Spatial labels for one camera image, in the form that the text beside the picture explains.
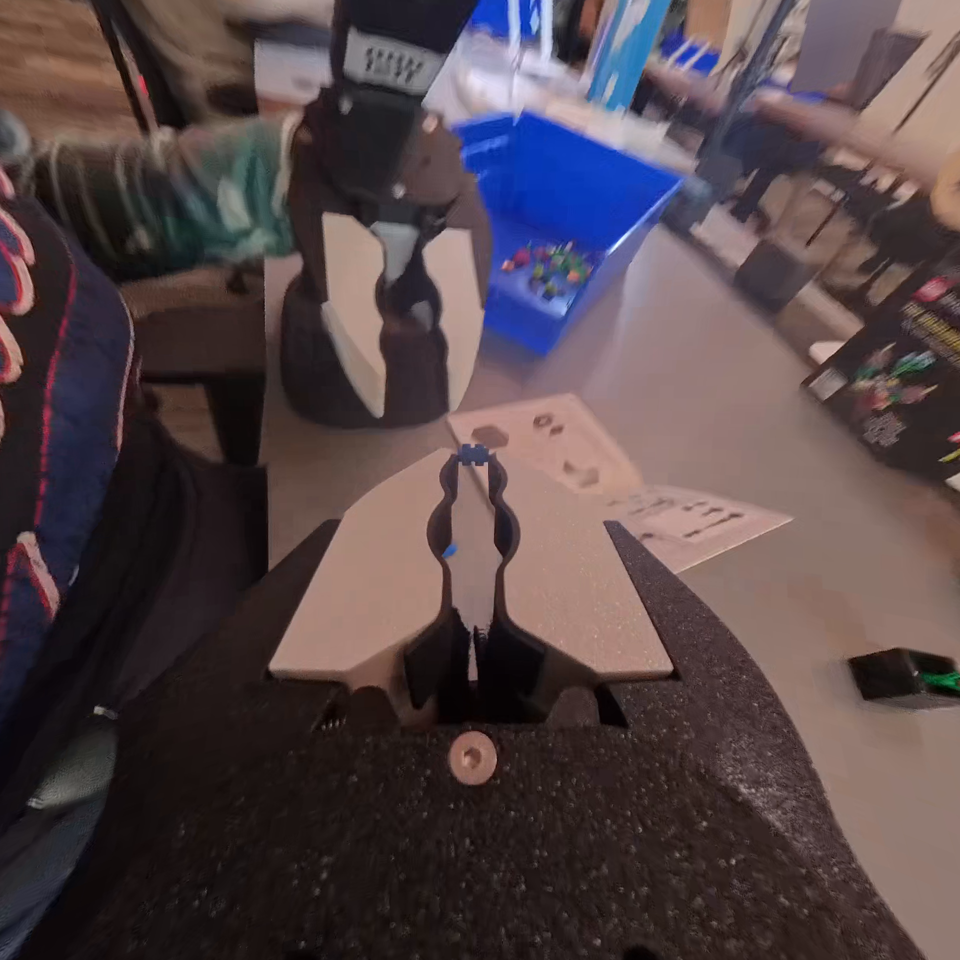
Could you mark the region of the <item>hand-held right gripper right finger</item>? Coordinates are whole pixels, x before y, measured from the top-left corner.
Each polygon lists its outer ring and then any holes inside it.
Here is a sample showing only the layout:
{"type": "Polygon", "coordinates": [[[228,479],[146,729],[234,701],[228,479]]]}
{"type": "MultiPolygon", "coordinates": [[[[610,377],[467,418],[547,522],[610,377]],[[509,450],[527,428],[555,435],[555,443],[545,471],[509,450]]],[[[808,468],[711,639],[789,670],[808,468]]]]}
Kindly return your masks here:
{"type": "Polygon", "coordinates": [[[599,512],[521,460],[491,453],[486,469],[499,564],[484,691],[553,706],[572,688],[668,678],[671,658],[599,512]]]}

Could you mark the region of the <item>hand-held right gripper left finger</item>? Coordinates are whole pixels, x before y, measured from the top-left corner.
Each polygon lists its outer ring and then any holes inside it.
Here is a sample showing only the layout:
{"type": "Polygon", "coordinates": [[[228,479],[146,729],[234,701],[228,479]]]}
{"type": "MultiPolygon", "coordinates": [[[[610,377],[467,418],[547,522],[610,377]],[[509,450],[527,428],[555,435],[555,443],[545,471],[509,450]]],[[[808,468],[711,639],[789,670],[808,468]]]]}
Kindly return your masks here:
{"type": "Polygon", "coordinates": [[[434,451],[347,509],[270,659],[270,677],[427,706],[450,678],[459,457],[434,451]]]}

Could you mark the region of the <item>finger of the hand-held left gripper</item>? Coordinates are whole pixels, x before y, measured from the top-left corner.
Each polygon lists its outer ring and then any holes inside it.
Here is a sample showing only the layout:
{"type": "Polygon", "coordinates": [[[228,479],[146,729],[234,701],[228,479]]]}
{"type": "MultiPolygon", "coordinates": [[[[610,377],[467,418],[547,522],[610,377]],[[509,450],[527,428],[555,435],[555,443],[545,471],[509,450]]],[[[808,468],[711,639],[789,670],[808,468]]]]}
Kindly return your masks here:
{"type": "Polygon", "coordinates": [[[350,215],[324,215],[322,240],[327,289],[323,324],[350,387],[378,422],[385,413],[387,386],[377,302],[383,246],[350,215]]]}
{"type": "Polygon", "coordinates": [[[471,234],[441,233],[424,246],[422,256],[438,292],[438,326],[447,347],[448,412],[453,413],[473,379],[484,327],[471,234]]]}

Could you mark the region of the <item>pile of small toy bricks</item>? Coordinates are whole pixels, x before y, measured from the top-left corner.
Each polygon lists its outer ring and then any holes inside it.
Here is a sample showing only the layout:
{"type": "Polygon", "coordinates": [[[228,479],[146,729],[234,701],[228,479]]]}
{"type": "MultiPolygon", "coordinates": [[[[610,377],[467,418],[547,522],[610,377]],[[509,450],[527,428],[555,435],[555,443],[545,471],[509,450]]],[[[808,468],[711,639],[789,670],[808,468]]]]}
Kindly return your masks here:
{"type": "Polygon", "coordinates": [[[498,279],[538,304],[569,310],[602,260],[600,251],[575,241],[528,241],[501,261],[498,279]]]}

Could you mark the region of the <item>white instruction booklet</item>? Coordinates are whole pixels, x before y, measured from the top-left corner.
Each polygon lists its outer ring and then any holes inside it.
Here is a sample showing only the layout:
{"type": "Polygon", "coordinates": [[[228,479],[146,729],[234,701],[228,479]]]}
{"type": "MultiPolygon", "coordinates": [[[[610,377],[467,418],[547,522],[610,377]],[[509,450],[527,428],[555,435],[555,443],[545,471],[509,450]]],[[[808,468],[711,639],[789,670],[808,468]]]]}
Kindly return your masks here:
{"type": "Polygon", "coordinates": [[[649,485],[573,393],[447,416],[458,445],[513,454],[620,523],[668,570],[681,573],[772,533],[791,516],[681,486],[649,485]]]}

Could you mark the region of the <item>blue plastic bin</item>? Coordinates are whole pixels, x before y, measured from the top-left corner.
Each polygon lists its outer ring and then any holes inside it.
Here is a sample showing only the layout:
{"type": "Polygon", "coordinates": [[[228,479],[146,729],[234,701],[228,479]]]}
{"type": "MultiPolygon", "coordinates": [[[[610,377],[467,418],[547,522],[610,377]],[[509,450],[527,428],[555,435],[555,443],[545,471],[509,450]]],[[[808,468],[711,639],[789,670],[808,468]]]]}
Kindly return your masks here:
{"type": "Polygon", "coordinates": [[[485,329],[546,356],[621,280],[684,177],[534,113],[489,114],[453,130],[490,228],[485,329]],[[528,241],[575,241],[602,254],[568,310],[498,278],[501,261],[528,241]]]}

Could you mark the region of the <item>black square frame brick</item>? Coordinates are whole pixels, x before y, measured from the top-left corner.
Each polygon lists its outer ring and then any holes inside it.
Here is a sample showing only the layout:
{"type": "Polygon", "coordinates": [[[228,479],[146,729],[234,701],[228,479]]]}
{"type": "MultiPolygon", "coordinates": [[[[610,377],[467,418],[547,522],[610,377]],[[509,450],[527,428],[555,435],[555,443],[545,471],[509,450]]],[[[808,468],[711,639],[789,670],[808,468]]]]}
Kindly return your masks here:
{"type": "Polygon", "coordinates": [[[959,671],[958,661],[949,656],[895,647],[850,657],[846,666],[866,702],[911,711],[959,706],[959,698],[931,696],[920,677],[924,671],[959,671]]]}

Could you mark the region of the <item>black glossy cardboard box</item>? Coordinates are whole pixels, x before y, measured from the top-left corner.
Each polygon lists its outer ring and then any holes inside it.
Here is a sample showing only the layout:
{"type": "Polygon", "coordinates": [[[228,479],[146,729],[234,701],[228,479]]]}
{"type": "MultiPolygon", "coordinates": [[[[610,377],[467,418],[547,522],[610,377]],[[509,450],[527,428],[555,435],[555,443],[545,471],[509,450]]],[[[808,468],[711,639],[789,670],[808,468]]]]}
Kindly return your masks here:
{"type": "Polygon", "coordinates": [[[917,270],[802,388],[884,466],[959,492],[959,273],[917,270]]]}

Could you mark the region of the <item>person's left forearm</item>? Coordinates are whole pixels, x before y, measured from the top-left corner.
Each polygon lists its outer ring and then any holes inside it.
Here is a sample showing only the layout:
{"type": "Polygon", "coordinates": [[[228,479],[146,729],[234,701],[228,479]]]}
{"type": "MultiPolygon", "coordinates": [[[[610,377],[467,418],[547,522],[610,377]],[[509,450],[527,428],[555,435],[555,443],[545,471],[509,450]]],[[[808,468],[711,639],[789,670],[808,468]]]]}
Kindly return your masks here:
{"type": "Polygon", "coordinates": [[[147,136],[41,141],[1,114],[2,172],[114,282],[295,250],[289,191],[301,111],[147,136]]]}

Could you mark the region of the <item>grey desk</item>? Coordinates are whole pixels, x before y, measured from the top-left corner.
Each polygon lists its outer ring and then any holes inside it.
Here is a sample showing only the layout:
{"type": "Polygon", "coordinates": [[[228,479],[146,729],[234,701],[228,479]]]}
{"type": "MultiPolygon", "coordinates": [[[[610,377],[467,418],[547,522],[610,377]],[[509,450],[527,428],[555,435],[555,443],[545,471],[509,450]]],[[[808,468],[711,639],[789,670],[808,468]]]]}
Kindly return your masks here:
{"type": "Polygon", "coordinates": [[[676,578],[636,564],[681,679],[618,689],[628,726],[494,731],[454,782],[433,735],[375,735],[398,799],[337,780],[355,835],[323,956],[958,958],[958,706],[861,699],[846,658],[958,655],[958,515],[801,394],[803,362],[657,228],[556,352],[498,340],[467,396],[582,388],[643,476],[783,510],[676,578]]]}

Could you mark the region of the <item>black mesh cushion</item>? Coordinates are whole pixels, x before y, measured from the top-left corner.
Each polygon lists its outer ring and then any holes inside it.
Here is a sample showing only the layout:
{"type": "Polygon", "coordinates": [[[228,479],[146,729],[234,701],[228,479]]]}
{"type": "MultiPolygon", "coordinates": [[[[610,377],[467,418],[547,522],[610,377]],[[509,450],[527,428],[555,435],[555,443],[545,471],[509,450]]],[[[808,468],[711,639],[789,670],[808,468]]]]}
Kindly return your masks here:
{"type": "Polygon", "coordinates": [[[382,316],[373,301],[355,327],[321,293],[302,270],[281,310],[281,381],[297,414],[359,430],[423,426],[450,411],[449,346],[433,302],[405,318],[382,316]]]}

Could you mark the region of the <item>dark charger block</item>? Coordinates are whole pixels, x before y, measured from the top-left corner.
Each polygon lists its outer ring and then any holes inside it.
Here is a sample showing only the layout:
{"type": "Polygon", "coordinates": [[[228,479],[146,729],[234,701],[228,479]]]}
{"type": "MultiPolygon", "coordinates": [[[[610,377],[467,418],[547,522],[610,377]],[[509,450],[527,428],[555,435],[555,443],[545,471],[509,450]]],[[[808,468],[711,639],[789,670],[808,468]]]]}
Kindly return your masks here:
{"type": "Polygon", "coordinates": [[[714,186],[691,174],[683,179],[670,199],[661,222],[674,234],[688,235],[709,215],[716,203],[714,186]]]}

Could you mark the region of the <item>blue printed carton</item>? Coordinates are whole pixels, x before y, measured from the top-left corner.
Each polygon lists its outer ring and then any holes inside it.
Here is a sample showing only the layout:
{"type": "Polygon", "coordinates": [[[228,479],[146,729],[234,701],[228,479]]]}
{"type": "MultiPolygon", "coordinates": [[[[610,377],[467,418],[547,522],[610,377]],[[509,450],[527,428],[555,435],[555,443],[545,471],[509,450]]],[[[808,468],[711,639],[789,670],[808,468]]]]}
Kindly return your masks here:
{"type": "Polygon", "coordinates": [[[630,107],[670,5],[670,1],[604,3],[586,61],[587,102],[609,113],[630,107]]]}

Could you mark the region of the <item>person's dark clothing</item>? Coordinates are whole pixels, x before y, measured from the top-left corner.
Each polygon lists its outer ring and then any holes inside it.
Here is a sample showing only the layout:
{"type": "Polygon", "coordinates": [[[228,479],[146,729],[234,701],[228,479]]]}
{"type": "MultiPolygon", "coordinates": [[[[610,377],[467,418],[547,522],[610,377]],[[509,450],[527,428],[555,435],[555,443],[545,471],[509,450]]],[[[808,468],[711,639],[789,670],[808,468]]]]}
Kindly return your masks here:
{"type": "Polygon", "coordinates": [[[84,860],[117,715],[266,567],[266,480],[176,442],[133,319],[2,171],[1,956],[84,860]]]}

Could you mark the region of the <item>wooden table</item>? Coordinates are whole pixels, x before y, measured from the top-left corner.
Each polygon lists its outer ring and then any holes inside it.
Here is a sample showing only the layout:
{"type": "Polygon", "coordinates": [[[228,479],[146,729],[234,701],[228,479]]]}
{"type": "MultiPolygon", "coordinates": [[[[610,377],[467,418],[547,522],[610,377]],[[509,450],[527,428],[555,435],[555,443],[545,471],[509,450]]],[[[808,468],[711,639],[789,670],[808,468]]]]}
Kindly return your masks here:
{"type": "Polygon", "coordinates": [[[705,130],[701,160],[718,155],[739,165],[739,176],[748,181],[728,214],[742,225],[760,216],[762,198],[778,177],[809,174],[829,148],[850,150],[888,166],[905,161],[902,168],[909,178],[929,187],[957,162],[958,102],[940,117],[936,137],[903,137],[868,124],[839,105],[801,102],[785,93],[753,92],[736,107],[708,78],[663,63],[647,66],[642,81],[681,101],[680,112],[700,122],[705,130]]]}

